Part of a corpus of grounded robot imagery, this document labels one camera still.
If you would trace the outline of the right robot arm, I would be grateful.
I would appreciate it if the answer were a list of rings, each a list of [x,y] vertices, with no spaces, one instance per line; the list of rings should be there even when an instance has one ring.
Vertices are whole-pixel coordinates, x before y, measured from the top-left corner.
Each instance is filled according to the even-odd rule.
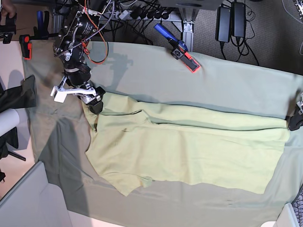
[[[51,96],[63,103],[67,95],[77,96],[89,110],[99,114],[103,109],[105,90],[90,81],[91,68],[85,61],[86,44],[97,32],[100,14],[93,10],[75,9],[60,30],[53,44],[54,56],[63,63],[63,78],[54,86]]]

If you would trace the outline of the person hand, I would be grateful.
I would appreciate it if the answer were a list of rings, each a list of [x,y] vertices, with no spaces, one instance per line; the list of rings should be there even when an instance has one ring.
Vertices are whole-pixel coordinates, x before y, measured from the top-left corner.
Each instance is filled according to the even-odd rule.
[[[9,18],[13,18],[16,15],[17,9],[11,0],[2,0],[1,5],[2,16],[9,16]]]

